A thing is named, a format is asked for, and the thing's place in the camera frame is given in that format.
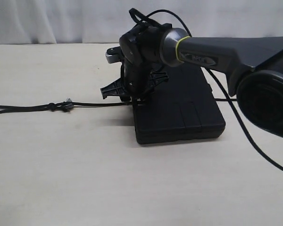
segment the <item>white table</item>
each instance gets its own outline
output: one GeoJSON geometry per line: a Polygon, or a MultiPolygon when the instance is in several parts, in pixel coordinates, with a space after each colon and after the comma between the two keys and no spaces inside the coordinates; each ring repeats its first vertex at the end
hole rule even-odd
{"type": "MultiPolygon", "coordinates": [[[[118,102],[100,94],[113,46],[1,45],[0,105],[118,102]]],[[[219,139],[148,146],[129,106],[0,115],[0,226],[283,226],[283,173],[219,106],[219,139]]],[[[283,165],[283,139],[246,124],[283,165]]]]}

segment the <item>black plastic case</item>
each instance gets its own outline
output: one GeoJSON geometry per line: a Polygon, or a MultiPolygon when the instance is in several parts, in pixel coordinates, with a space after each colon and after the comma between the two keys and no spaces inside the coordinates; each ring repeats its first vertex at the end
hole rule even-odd
{"type": "Polygon", "coordinates": [[[217,138],[225,120],[200,67],[165,69],[169,81],[155,88],[146,105],[133,107],[139,144],[217,138]]]}

